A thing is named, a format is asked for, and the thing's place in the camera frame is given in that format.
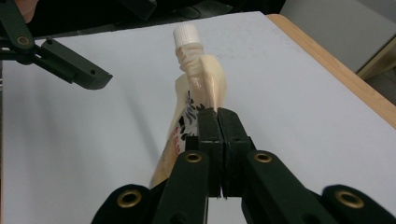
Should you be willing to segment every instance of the spout pouch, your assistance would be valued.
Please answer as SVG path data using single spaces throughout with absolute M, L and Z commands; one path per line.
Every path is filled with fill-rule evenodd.
M 157 168 L 151 178 L 153 188 L 172 173 L 178 154 L 185 150 L 186 137 L 197 134 L 199 111 L 213 107 L 217 111 L 224 103 L 226 81 L 222 68 L 211 55 L 199 57 L 191 69 L 176 80 L 177 106 L 168 138 Z

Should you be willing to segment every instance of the white table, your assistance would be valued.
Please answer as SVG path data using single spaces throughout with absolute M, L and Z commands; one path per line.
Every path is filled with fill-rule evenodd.
M 348 185 L 396 214 L 392 126 L 262 14 L 193 23 L 257 148 L 317 193 Z M 181 74 L 175 27 L 59 39 L 114 76 L 100 91 L 4 63 L 3 223 L 90 223 L 114 189 L 149 184 Z M 238 200 L 210 201 L 208 223 L 244 220 Z

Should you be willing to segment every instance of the black plastic part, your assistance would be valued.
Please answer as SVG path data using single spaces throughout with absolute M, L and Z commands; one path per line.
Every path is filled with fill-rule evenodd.
M 279 14 L 286 0 L 246 0 L 242 11 L 260 11 L 264 15 Z
M 186 151 L 199 150 L 198 148 L 198 137 L 197 136 L 186 136 Z
M 242 196 L 241 207 L 247 224 L 271 223 L 250 185 L 247 185 L 244 195 Z
M 35 41 L 15 1 L 0 0 L 0 26 L 4 38 L 0 47 L 10 48 L 21 54 L 33 52 Z
M 208 174 L 209 158 L 205 153 L 181 153 L 151 223 L 206 223 Z
M 340 222 L 345 224 L 395 224 L 396 219 L 364 193 L 343 185 L 323 190 L 321 202 Z
M 68 83 L 88 90 L 102 89 L 112 76 L 53 39 L 37 46 L 16 4 L 0 1 L 0 60 L 36 63 Z
M 141 195 L 140 201 L 131 207 L 121 207 L 119 205 L 119 197 L 122 196 L 123 192 L 128 190 L 136 190 Z M 108 196 L 105 203 L 100 207 L 95 217 L 93 218 L 92 224 L 143 224 L 148 213 L 150 202 L 149 189 L 137 186 L 137 185 L 126 185 L 119 189 L 114 190 L 110 196 Z
M 51 38 L 48 38 L 41 48 L 37 48 L 37 54 L 39 56 L 34 56 L 34 63 L 55 76 L 69 83 L 75 82 L 88 90 L 102 89 L 113 77 Z
M 128 7 L 137 17 L 146 21 L 157 7 L 155 0 L 119 0 Z
M 157 7 L 147 21 L 138 18 L 122 1 L 128 0 L 39 0 L 35 16 L 27 26 L 34 37 L 64 34 L 109 24 L 114 25 L 116 30 L 131 29 L 168 21 L 175 9 L 194 6 L 202 0 L 157 0 Z
M 271 223 L 337 223 L 274 154 L 250 152 L 245 168 L 254 195 Z
M 209 197 L 220 197 L 223 167 L 223 137 L 213 108 L 198 113 L 198 149 L 210 158 Z
M 225 144 L 223 196 L 242 197 L 247 183 L 242 164 L 246 155 L 252 150 L 250 139 L 236 113 L 219 108 L 218 117 Z

